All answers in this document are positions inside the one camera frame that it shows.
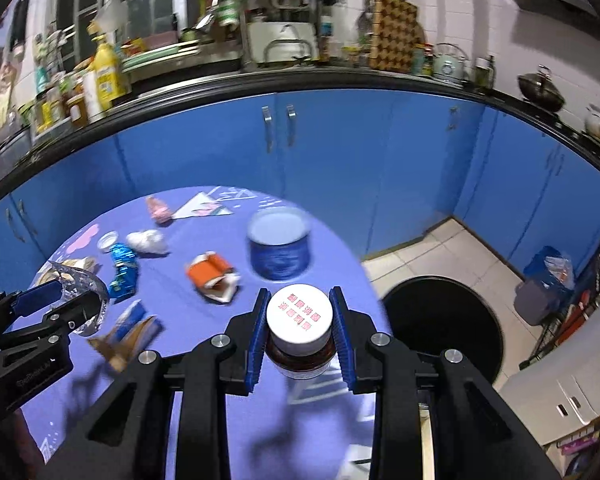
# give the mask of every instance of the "purple tablecloth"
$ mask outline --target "purple tablecloth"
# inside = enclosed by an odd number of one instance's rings
[[[246,227],[259,209],[287,202],[226,187],[172,189],[155,196],[175,211],[200,191],[220,200],[234,214],[179,219],[160,228],[171,253],[139,260],[138,293],[129,300],[110,304],[100,333],[107,333],[126,306],[140,299],[165,327],[151,348],[163,356],[186,352],[199,341],[223,332],[232,316],[251,311],[261,287],[273,294],[289,283],[308,283],[324,292],[339,285],[350,308],[370,314],[378,330],[389,332],[384,311],[359,261],[320,221],[310,218],[313,260],[309,269],[291,282],[267,282],[249,264]],[[96,248],[100,236],[117,231],[123,241],[129,232],[151,228],[155,225],[144,198],[138,198],[96,218],[69,238],[52,259],[94,256],[101,265],[97,275],[109,284],[114,269],[110,256]],[[240,290],[229,305],[203,300],[185,274],[185,266],[209,250],[224,256],[240,272]],[[39,312],[20,319],[15,328],[39,322],[41,317]],[[85,338],[71,334],[70,353],[74,370],[23,407],[30,431],[47,460],[115,377]],[[178,394],[171,418],[168,479],[173,477],[180,400]],[[353,466],[349,461],[370,456],[374,406],[374,395],[354,396],[347,390],[337,358],[318,378],[294,381],[281,375],[265,357],[254,393],[249,397],[228,396],[226,400],[232,477],[364,478],[364,466]]]

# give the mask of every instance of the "white cabinet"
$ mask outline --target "white cabinet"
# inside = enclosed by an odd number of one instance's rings
[[[557,349],[511,376],[500,395],[540,444],[600,416],[600,307]]]

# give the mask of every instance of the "black round bin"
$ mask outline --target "black round bin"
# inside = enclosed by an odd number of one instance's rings
[[[440,355],[462,352],[491,383],[504,351],[502,330],[490,307],[469,287],[442,276],[418,276],[382,300],[394,337],[410,349]]]

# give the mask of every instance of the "pink object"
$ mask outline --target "pink object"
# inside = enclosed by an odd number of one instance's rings
[[[151,218],[157,224],[164,224],[171,220],[173,213],[162,200],[153,196],[148,196],[146,198],[146,206],[151,214]]]
[[[78,236],[78,239],[74,243],[72,243],[70,246],[68,246],[66,248],[66,253],[71,254],[76,249],[81,249],[81,248],[89,245],[89,242],[91,242],[91,239],[96,234],[98,234],[99,230],[100,230],[100,227],[98,226],[98,224],[94,224],[92,226],[87,227],[87,230],[85,232],[83,232],[80,236]]]

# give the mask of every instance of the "silver bolt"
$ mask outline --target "silver bolt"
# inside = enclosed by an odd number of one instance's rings
[[[391,337],[384,332],[376,332],[371,336],[371,342],[376,346],[386,346],[391,341]]]
[[[140,361],[143,365],[150,365],[155,361],[158,357],[158,354],[153,350],[145,350],[144,352],[140,352],[138,356],[138,361]]]
[[[462,361],[462,352],[455,348],[445,350],[445,359],[450,363],[459,363]]]
[[[211,338],[211,344],[216,348],[224,348],[231,342],[227,334],[217,334]]]

